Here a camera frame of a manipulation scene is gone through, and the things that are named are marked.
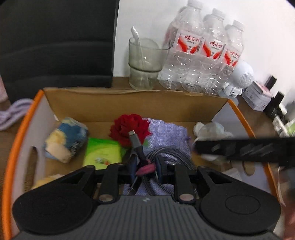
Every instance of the small white box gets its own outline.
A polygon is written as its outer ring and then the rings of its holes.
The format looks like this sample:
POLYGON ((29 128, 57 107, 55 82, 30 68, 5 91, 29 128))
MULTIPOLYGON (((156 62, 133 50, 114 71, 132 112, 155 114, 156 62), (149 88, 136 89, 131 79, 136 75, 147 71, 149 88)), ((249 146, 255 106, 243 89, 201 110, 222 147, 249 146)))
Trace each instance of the small white box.
POLYGON ((253 110, 260 112, 263 112, 272 98, 272 94, 269 90, 258 82, 253 82, 247 87, 246 90, 242 92, 242 96, 253 110))

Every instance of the bottle cap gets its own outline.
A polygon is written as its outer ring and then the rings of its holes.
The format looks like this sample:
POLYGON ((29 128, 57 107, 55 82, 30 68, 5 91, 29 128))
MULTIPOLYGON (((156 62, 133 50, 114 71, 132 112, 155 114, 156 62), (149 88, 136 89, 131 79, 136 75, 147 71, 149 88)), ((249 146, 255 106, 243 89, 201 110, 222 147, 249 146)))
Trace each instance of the bottle cap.
POLYGON ((212 10, 212 14, 215 15, 215 16, 217 16, 217 17, 220 17, 222 19, 225 18, 225 13, 223 11, 220 11, 220 10, 216 9, 216 8, 214 8, 212 10))
POLYGON ((241 22, 237 21, 237 20, 234 20, 232 25, 237 27, 238 29, 240 29, 242 31, 244 31, 244 29, 245 29, 245 25, 242 24, 241 22))
POLYGON ((188 0, 187 5, 190 7, 195 7, 195 8, 199 8, 199 9, 203 8, 203 3, 198 0, 188 0))

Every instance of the white wall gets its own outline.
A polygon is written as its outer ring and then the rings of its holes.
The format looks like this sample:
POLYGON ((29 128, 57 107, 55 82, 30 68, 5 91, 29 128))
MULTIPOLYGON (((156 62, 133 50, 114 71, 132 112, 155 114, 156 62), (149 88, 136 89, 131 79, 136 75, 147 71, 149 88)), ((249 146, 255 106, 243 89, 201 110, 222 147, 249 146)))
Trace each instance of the white wall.
MULTIPOLYGON (((273 93, 278 90, 295 93, 295 8, 290 3, 286 0, 201 1, 203 16, 217 8, 227 14, 224 25, 234 19, 246 25, 242 58, 253 67, 257 81, 265 82, 272 74, 278 79, 273 93)), ((128 39, 132 25, 141 36, 163 39, 168 25, 184 5, 186 0, 120 0, 114 76, 129 75, 128 39)))

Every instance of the glass cup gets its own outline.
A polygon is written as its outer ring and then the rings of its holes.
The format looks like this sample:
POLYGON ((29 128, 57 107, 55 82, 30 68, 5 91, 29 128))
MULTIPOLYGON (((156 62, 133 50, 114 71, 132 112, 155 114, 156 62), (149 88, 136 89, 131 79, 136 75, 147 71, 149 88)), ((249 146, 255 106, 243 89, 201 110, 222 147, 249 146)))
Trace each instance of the glass cup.
POLYGON ((135 90, 153 89, 169 52, 169 45, 150 38, 129 39, 129 84, 135 90))

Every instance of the plastic spoon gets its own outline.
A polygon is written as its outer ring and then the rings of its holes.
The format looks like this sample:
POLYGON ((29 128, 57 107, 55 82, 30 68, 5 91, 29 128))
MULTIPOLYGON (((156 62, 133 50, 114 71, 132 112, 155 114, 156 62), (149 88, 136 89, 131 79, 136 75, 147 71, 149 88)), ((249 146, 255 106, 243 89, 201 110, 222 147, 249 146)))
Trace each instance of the plastic spoon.
MULTIPOLYGON (((143 70, 146 70, 145 58, 143 56, 143 51, 142 51, 141 44, 140 44, 139 34, 138 34, 138 31, 136 30, 136 28, 134 26, 132 26, 132 28, 131 28, 131 33, 132 33, 132 36, 135 39, 135 41, 138 44, 139 49, 140 49, 140 57, 141 57, 142 68, 143 68, 143 70)), ((146 84, 145 84, 145 86, 146 86, 147 89, 149 89, 148 76, 145 75, 145 74, 144 74, 144 76, 146 78, 146 84)))

